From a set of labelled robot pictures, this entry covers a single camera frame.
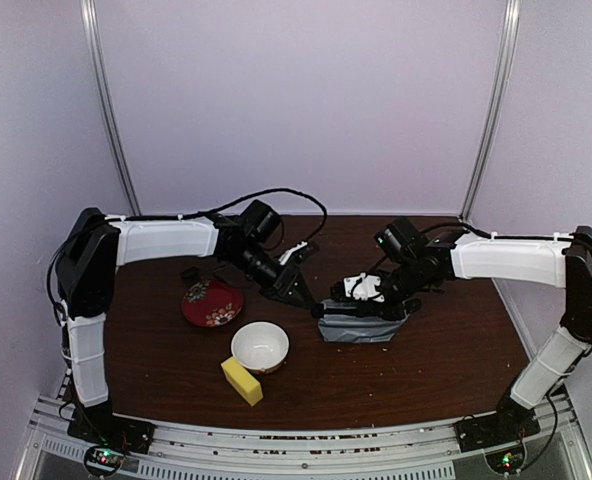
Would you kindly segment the grey zip pouch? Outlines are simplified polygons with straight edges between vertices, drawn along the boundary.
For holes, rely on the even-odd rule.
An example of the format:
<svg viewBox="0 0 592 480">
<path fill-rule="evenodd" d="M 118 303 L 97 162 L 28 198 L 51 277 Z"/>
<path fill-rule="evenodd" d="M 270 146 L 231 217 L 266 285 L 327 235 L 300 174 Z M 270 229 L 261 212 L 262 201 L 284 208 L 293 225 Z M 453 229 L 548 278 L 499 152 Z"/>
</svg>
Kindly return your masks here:
<svg viewBox="0 0 592 480">
<path fill-rule="evenodd" d="M 389 342 L 409 316 L 402 304 L 331 299 L 316 304 L 310 312 L 325 342 L 351 344 Z"/>
</svg>

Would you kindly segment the yellow sponge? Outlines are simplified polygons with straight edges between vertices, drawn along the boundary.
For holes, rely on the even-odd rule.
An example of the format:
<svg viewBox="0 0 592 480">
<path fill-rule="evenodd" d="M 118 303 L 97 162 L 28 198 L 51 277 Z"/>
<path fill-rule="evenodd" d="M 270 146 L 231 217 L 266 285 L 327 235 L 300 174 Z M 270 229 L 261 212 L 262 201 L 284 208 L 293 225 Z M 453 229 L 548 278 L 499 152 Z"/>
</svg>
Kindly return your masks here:
<svg viewBox="0 0 592 480">
<path fill-rule="evenodd" d="M 227 382 L 250 405 L 263 399 L 260 382 L 253 377 L 233 356 L 221 363 Z"/>
</svg>

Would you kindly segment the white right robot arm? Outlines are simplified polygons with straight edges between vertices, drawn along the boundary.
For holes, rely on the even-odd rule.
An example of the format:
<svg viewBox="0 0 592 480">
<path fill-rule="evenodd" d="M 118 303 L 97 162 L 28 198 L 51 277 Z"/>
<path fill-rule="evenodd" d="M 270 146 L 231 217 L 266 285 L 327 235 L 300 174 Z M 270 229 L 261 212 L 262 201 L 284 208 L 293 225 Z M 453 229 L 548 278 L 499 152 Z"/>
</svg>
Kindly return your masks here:
<svg viewBox="0 0 592 480">
<path fill-rule="evenodd" d="M 407 425 L 492 409 L 565 310 L 564 292 L 506 280 L 456 281 L 421 299 L 384 353 L 369 348 L 376 377 L 365 384 L 355 424 Z"/>
</svg>

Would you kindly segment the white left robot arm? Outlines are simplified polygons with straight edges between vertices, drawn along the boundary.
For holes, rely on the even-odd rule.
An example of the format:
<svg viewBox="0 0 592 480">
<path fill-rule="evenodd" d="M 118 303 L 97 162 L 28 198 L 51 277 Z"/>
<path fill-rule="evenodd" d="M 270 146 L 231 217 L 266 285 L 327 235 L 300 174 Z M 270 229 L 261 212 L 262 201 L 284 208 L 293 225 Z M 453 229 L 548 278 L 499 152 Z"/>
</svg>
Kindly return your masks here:
<svg viewBox="0 0 592 480">
<path fill-rule="evenodd" d="M 272 256 L 262 246 L 280 223 L 280 216 L 260 201 L 235 216 L 125 217 L 97 208 L 81 212 L 54 258 L 59 295 L 54 310 L 82 414 L 79 422 L 97 443 L 109 444 L 120 433 L 106 381 L 103 339 L 118 269 L 153 259 L 215 257 L 249 277 L 264 297 L 308 309 L 314 299 L 300 265 L 318 247 L 306 239 Z"/>
</svg>

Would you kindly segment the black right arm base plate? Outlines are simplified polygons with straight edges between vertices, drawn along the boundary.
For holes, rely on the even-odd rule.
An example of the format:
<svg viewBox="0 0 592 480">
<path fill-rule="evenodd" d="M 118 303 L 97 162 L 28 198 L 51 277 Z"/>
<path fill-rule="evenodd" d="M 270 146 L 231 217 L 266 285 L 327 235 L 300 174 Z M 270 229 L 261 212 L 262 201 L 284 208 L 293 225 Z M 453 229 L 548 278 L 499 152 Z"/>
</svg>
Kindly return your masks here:
<svg viewBox="0 0 592 480">
<path fill-rule="evenodd" d="M 516 423 L 498 413 L 463 418 L 453 427 L 462 453 L 520 442 L 541 431 L 534 417 Z"/>
</svg>

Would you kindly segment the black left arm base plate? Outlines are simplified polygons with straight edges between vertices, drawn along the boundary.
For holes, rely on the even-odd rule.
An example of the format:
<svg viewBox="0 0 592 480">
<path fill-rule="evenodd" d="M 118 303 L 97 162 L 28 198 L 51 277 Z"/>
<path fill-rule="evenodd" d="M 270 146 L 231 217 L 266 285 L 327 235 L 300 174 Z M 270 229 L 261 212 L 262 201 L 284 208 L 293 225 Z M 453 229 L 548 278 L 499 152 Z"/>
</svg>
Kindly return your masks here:
<svg viewBox="0 0 592 480">
<path fill-rule="evenodd" d="M 75 410 L 67 428 L 70 437 L 113 450 L 147 454 L 155 426 L 151 422 Z"/>
</svg>

